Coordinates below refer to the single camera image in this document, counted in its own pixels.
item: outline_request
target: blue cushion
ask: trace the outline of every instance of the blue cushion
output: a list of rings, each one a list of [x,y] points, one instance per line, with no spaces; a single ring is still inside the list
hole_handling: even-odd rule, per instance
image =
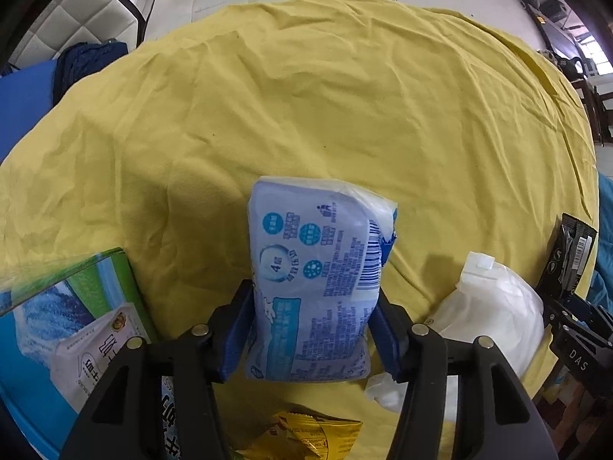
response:
[[[56,61],[0,78],[0,162],[51,110]]]

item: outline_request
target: blue plastic package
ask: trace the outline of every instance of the blue plastic package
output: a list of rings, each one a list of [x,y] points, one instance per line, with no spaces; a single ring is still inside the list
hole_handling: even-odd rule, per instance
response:
[[[366,377],[366,324],[396,238],[397,204],[356,185],[264,176],[249,200],[256,324],[246,373]]]

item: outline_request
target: silver screw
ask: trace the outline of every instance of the silver screw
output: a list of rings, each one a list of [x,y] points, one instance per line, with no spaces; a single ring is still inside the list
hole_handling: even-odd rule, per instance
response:
[[[130,337],[128,342],[126,342],[126,346],[128,346],[129,350],[137,350],[143,345],[143,340],[141,337]]]
[[[415,335],[427,335],[428,332],[430,332],[430,329],[423,323],[416,323],[413,325],[413,327],[411,327],[411,331]]]
[[[479,344],[479,346],[487,350],[494,347],[494,341],[491,337],[488,337],[486,335],[482,335],[481,337],[479,337],[479,339],[477,339],[477,343]]]
[[[198,325],[194,325],[192,327],[192,334],[196,337],[202,337],[203,335],[208,334],[208,325],[205,323],[199,323]]]

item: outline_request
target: yellow cloth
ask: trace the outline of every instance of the yellow cloth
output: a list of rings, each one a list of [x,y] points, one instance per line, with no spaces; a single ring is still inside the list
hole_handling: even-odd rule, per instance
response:
[[[469,251],[534,285],[562,212],[598,227],[587,119],[545,58],[450,11],[291,0],[228,7],[73,86],[2,164],[0,247],[8,267],[124,247],[154,322],[176,336],[250,276],[246,203],[261,175],[397,201],[382,285],[416,321]],[[531,393],[555,361],[547,344],[523,379]],[[384,458],[398,416],[364,384],[239,371],[217,393],[236,447],[294,403],[363,421],[350,458]]]

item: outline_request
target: yellow plastic packet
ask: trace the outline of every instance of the yellow plastic packet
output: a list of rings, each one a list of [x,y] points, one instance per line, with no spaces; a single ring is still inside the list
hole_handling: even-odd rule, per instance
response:
[[[247,460],[343,460],[362,422],[281,412],[276,422],[246,450]]]

